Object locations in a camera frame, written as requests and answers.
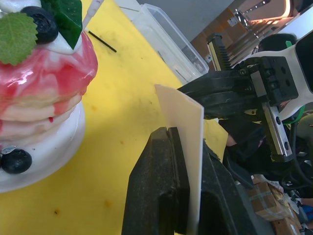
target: white straw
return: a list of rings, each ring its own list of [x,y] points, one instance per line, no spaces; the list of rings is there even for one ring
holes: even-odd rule
[[[83,20],[83,31],[85,30],[86,26],[88,25],[88,23],[92,19],[92,17],[99,10],[99,8],[103,2],[104,2],[104,0],[92,0],[90,6],[88,8],[87,14]]]

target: white cake stand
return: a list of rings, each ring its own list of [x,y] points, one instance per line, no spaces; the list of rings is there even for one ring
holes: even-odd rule
[[[18,146],[32,156],[32,166],[18,175],[10,175],[0,168],[0,193],[31,185],[63,167],[77,152],[84,133],[85,112],[80,102],[54,134],[39,143]]]

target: white cream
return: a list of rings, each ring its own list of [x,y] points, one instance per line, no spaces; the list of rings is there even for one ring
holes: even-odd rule
[[[27,6],[38,6],[41,7],[40,0],[0,0],[0,18],[6,13],[19,12]],[[47,50],[51,50],[56,53],[71,55],[76,52],[82,44],[82,36],[79,37],[78,42],[74,49],[72,49],[64,37],[59,33],[58,37],[49,44],[41,45]]]
[[[41,7],[40,0],[0,0],[0,9],[6,13],[19,12],[27,6]]]

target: black stick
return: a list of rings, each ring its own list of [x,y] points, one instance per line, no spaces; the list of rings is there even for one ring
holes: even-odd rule
[[[95,39],[98,39],[100,42],[102,42],[104,45],[106,45],[108,48],[110,48],[112,51],[117,52],[113,47],[111,47],[109,44],[107,44],[105,41],[103,41],[101,38],[99,38],[97,35],[95,35],[93,32],[88,30],[88,33],[90,33],[91,36],[93,36]]]

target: gray wall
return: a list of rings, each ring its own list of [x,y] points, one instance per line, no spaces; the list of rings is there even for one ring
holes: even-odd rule
[[[234,0],[138,0],[161,8],[192,41]]]

